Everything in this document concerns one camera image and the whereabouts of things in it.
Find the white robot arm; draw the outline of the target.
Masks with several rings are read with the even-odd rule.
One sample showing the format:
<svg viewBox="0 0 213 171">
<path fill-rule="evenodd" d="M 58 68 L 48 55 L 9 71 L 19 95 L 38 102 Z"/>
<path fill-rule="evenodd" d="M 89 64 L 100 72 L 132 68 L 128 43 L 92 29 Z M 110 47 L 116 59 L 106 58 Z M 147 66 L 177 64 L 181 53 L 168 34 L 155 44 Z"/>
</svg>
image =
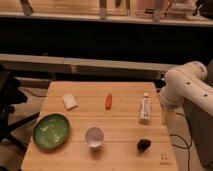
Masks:
<svg viewBox="0 0 213 171">
<path fill-rule="evenodd" d="M 177 109 L 187 99 L 213 117 L 213 87 L 206 84 L 207 67 L 199 61 L 169 69 L 164 80 L 166 85 L 159 92 L 162 107 L 162 123 L 166 125 Z"/>
</svg>

